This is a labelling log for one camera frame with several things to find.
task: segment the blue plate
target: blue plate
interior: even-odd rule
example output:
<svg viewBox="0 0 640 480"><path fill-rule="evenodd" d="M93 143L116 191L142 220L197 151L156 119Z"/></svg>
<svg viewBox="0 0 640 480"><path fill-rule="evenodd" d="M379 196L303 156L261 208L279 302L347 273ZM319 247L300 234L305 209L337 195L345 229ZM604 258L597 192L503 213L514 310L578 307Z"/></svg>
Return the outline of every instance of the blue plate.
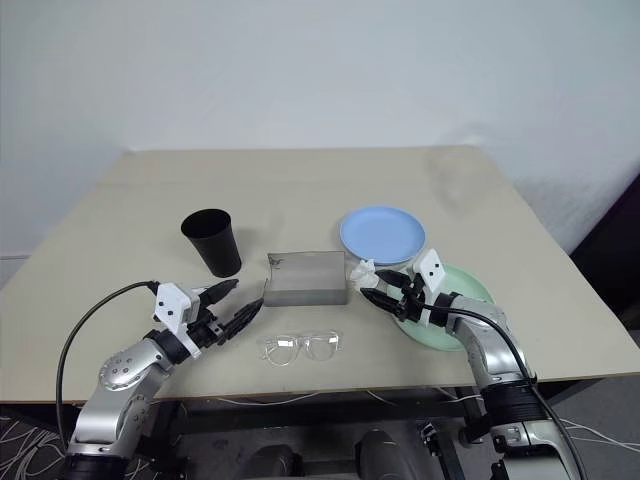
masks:
<svg viewBox="0 0 640 480"><path fill-rule="evenodd" d="M347 250L376 265L403 263L424 247L427 234L416 217L393 207L365 207L347 215L340 225Z"/></svg>

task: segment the glasses lens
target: glasses lens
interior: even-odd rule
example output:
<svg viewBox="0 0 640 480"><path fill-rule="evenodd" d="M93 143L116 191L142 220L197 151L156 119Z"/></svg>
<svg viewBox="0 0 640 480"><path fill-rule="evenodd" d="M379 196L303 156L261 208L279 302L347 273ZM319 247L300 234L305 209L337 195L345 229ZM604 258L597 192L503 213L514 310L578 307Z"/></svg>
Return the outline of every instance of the glasses lens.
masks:
<svg viewBox="0 0 640 480"><path fill-rule="evenodd" d="M314 335L307 339L307 353L312 360L325 361L333 357L338 349L338 335Z"/></svg>
<svg viewBox="0 0 640 480"><path fill-rule="evenodd" d="M293 362L298 353L298 342L294 337L279 335L267 341L265 355L274 365L285 366Z"/></svg>

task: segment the plate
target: plate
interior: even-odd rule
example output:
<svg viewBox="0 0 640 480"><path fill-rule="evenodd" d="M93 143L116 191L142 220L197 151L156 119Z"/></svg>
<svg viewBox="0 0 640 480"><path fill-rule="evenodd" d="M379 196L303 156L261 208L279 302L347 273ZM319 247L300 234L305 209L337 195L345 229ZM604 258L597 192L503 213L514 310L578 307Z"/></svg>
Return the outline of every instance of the plate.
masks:
<svg viewBox="0 0 640 480"><path fill-rule="evenodd" d="M365 207L347 215L340 225L342 244L356 257L376 265L394 265L415 257L427 234L409 212L393 207Z"/></svg>
<svg viewBox="0 0 640 480"><path fill-rule="evenodd" d="M444 271L447 277L443 291L447 293L457 292L466 297L475 298L476 300L494 303L489 290L472 274L451 265L445 265ZM387 295L395 299L399 299L402 296L400 289L392 286L387 286ZM464 350L462 344L450 336L443 327L436 327L431 324L424 327L409 320L400 322L395 319L395 321L404 333L422 345L447 352Z"/></svg>

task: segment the green plate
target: green plate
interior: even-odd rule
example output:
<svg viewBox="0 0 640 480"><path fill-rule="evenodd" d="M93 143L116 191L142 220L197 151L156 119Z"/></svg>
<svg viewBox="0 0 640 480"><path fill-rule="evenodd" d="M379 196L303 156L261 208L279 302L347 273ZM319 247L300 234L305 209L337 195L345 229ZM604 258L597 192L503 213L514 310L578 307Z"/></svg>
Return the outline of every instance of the green plate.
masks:
<svg viewBox="0 0 640 480"><path fill-rule="evenodd" d="M445 288L443 289L445 292L457 292L466 297L493 303L493 297L489 290L476 277L451 265L445 265L444 270L447 274ZM392 286L387 286L387 294L395 299L399 299L402 296L400 289ZM462 344L447 334L442 327L436 327L435 325L424 327L418 323L411 321L400 322L397 319L396 323L404 333L427 347L448 352L464 350Z"/></svg>

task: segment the white wall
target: white wall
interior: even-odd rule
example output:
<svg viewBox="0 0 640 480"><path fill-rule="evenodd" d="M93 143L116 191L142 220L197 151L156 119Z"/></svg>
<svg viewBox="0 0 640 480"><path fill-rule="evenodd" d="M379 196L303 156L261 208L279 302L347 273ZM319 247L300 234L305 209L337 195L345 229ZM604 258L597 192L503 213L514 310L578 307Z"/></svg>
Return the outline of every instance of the white wall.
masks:
<svg viewBox="0 0 640 480"><path fill-rule="evenodd" d="M476 143L571 250L640 170L640 3L0 0L0 254L126 149Z"/></svg>

